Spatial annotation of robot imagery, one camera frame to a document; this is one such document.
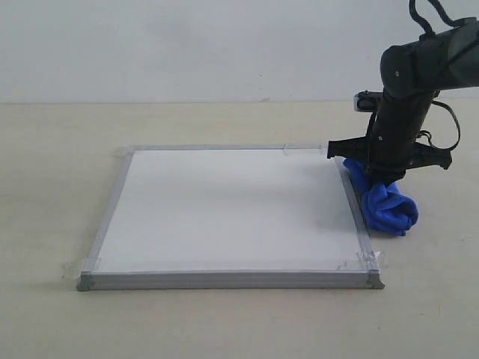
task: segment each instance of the whiteboard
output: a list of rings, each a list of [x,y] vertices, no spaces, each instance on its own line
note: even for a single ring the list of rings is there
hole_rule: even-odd
[[[356,221],[322,150],[136,150],[90,271],[364,273]]]
[[[3,0],[0,24],[0,102],[352,99],[382,90],[382,53],[421,34],[408,0]]]

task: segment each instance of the white wall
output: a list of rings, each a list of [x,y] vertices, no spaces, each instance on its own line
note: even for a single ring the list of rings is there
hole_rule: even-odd
[[[420,33],[408,0],[0,0],[0,102],[350,99]]]

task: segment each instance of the blue fabric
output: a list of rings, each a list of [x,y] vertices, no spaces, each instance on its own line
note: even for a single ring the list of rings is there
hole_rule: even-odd
[[[361,194],[366,225],[380,232],[405,236],[419,218],[415,201],[401,194],[396,183],[387,187],[376,183],[371,187],[361,162],[346,159],[344,166],[350,171],[353,185]]]

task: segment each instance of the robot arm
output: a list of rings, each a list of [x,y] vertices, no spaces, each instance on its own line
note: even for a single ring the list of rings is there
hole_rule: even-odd
[[[364,137],[330,141],[328,158],[343,156],[364,164],[371,183],[389,185],[406,171],[439,165],[448,169],[451,151],[460,140],[460,127],[452,109],[435,98],[442,90],[479,86],[479,22],[476,18],[451,20],[438,0],[429,0],[442,20],[452,27],[440,34],[418,15],[415,0],[409,1],[411,17],[424,29],[419,40],[392,46],[382,55],[382,93],[361,92],[355,110],[371,112]],[[441,149],[422,130],[431,105],[448,110],[457,125],[454,146]],[[429,146],[417,142],[427,137]]]

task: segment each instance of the beige table surface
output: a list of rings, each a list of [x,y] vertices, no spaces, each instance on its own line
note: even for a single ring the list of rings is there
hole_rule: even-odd
[[[0,105],[0,359],[479,358],[479,100],[448,101],[449,171],[410,171],[421,218],[374,234],[386,288],[77,292],[130,144],[322,142],[363,135],[351,102]],[[425,128],[455,141],[433,109]]]

